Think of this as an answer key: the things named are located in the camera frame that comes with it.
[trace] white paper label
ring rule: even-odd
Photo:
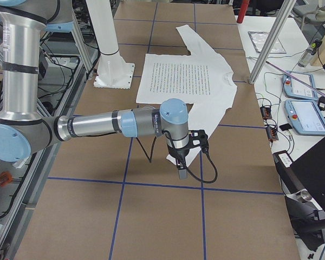
[[[290,165],[293,163],[286,153],[279,154],[279,157],[282,160],[282,162],[284,163],[286,168],[290,167]]]
[[[3,27],[2,49],[3,51],[11,50],[11,32],[8,26]]]

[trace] chair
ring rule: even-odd
[[[325,0],[312,1],[310,4],[295,6],[292,11],[295,20],[301,23],[301,31],[305,23],[312,25],[325,24]]]

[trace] white pillar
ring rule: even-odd
[[[120,56],[109,0],[86,0],[101,51],[95,87],[130,88],[135,64]]]

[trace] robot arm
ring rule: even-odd
[[[0,18],[4,51],[1,160],[18,161],[75,137],[107,133],[126,137],[165,135],[180,177],[186,178],[185,157],[189,149],[201,146],[204,152],[207,150],[207,135],[204,131],[193,131],[197,136],[189,133],[186,105],[178,99],[165,101],[160,109],[145,107],[91,116],[42,118],[36,108],[40,32],[48,24],[52,28],[68,28],[73,22],[71,0],[0,0]]]

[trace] table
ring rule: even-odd
[[[75,114],[136,107],[145,54],[186,55],[175,29],[184,24],[235,72],[233,108],[210,137],[219,180],[179,180],[163,138],[152,164],[120,135],[65,142],[15,259],[299,259],[231,7],[121,2],[115,27],[136,64],[131,89],[94,88],[93,78]],[[201,156],[191,169],[213,175]]]
[[[258,57],[258,54],[255,52],[252,42],[249,38],[248,31],[270,31],[273,23],[274,23],[273,17],[246,16],[243,24],[238,25],[238,29],[244,46],[246,57]],[[271,58],[268,58],[268,61],[270,61],[271,63],[277,65],[278,67],[284,70],[292,70],[294,68],[294,71],[297,72],[314,71],[312,72],[312,74],[314,76],[316,87],[325,89],[325,71],[323,69],[321,69],[320,67],[312,67],[310,65],[308,65],[305,68],[296,66],[301,55],[303,54],[303,51],[306,50],[309,44],[304,38],[302,32],[300,31],[298,25],[296,24],[293,18],[287,19],[278,38],[282,42],[287,53],[270,54],[269,57]],[[255,63],[251,59],[247,59],[247,62],[251,70],[254,67]],[[287,99],[287,97],[285,97],[284,93],[281,95],[282,76],[267,74],[266,75],[267,88],[265,88],[265,84],[263,80],[265,73],[280,74],[280,71],[277,71],[276,69],[269,66],[268,64],[263,67],[263,70],[261,71],[258,80],[255,82],[255,91],[257,93],[257,97],[261,98],[260,95],[263,94],[264,97],[270,99],[272,103],[278,103],[279,102],[278,98],[274,97],[272,94],[280,96],[282,100],[280,108],[278,109],[278,106],[272,106],[272,115],[279,125],[285,124],[288,122],[288,119],[284,113],[284,101]],[[294,142],[295,142],[295,148],[290,154],[293,160],[299,158],[308,149],[310,149],[313,145],[315,145],[317,142],[319,142],[322,139],[322,136],[298,135],[294,130],[290,131],[290,133],[292,134],[292,137],[294,138]],[[288,149],[289,147],[288,141],[286,138],[282,136],[282,134],[278,135],[279,141],[273,143],[271,148],[272,153]],[[321,210],[321,207],[317,204],[317,202],[315,200],[312,201],[315,204],[315,206],[319,210]],[[297,244],[299,247],[301,259],[305,259],[306,257],[308,257],[308,255],[311,252],[306,248],[303,242],[297,240]],[[318,254],[320,255],[321,250],[322,250],[322,246],[319,247],[315,257],[318,257]]]

